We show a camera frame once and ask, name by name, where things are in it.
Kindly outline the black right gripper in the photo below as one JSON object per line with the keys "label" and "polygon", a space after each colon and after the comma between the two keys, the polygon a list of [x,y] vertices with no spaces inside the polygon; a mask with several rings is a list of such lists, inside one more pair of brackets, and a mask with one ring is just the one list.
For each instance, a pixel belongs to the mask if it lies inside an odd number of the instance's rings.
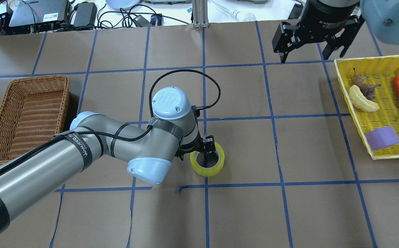
{"label": "black right gripper", "polygon": [[296,25],[280,22],[272,38],[272,47],[281,63],[286,63],[290,52],[303,44],[325,41],[324,60],[343,47],[343,58],[360,28],[365,23],[362,15],[351,15],[358,0],[307,0]]}

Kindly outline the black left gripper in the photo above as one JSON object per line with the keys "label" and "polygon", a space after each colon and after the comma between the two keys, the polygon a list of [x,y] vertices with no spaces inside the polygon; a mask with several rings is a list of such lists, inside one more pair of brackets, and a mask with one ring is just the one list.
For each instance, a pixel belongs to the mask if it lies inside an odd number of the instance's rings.
{"label": "black left gripper", "polygon": [[185,154],[195,151],[203,153],[203,166],[204,168],[208,168],[209,154],[216,151],[214,136],[209,135],[205,138],[202,138],[201,135],[197,135],[193,141],[186,144],[181,144],[175,153],[175,157],[178,157],[183,161]]}

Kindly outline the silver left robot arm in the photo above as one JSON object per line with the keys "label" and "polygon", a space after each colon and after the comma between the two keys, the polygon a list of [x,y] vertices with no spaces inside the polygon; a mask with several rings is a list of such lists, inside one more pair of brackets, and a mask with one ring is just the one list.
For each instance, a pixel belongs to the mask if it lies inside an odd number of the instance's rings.
{"label": "silver left robot arm", "polygon": [[178,87],[149,94],[151,118],[143,130],[103,114],[82,112],[71,129],[0,166],[0,234],[68,179],[83,172],[104,155],[127,162],[127,172],[158,185],[173,158],[186,153],[216,153],[222,148],[213,136],[202,138],[196,108]]}

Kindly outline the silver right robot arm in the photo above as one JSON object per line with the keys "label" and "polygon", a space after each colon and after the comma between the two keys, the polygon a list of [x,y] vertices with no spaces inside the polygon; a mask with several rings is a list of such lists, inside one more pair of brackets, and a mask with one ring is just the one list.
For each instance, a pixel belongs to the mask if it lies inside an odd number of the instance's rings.
{"label": "silver right robot arm", "polygon": [[338,49],[343,58],[365,23],[378,40],[399,45],[399,0],[307,0],[297,24],[280,22],[272,48],[281,63],[294,49],[321,42],[325,60]]}

